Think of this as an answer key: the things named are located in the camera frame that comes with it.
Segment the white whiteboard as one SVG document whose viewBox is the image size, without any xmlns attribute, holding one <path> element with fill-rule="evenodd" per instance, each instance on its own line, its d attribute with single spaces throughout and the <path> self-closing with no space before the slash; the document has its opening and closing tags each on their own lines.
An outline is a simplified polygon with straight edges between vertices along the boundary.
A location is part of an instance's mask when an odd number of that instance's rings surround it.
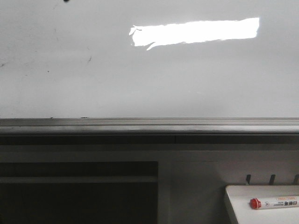
<svg viewBox="0 0 299 224">
<path fill-rule="evenodd" d="M 296 118 L 296 0 L 3 0 L 0 116 Z"/>
</svg>

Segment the white marker red cap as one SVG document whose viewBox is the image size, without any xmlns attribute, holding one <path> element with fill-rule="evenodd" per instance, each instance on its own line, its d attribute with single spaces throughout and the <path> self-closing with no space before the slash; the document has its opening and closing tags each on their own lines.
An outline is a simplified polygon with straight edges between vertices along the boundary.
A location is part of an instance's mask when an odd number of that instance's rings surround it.
<svg viewBox="0 0 299 224">
<path fill-rule="evenodd" d="M 249 201 L 249 205 L 254 210 L 296 208 L 299 206 L 299 196 L 252 198 Z"/>
</svg>

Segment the white shelf tray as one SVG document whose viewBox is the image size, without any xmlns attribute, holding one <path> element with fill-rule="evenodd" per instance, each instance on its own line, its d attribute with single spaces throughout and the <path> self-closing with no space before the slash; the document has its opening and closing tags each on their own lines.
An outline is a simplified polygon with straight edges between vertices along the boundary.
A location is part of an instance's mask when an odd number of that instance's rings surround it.
<svg viewBox="0 0 299 224">
<path fill-rule="evenodd" d="M 232 224 L 297 224 L 298 185 L 228 185 L 225 206 Z"/>
</svg>

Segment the grey aluminium marker tray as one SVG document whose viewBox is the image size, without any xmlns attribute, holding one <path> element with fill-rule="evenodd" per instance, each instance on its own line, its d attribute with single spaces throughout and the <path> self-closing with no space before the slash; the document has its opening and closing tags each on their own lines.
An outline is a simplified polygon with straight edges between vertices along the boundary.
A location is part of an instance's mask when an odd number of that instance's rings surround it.
<svg viewBox="0 0 299 224">
<path fill-rule="evenodd" d="M 1 119 L 2 136 L 298 134 L 298 118 Z"/>
</svg>

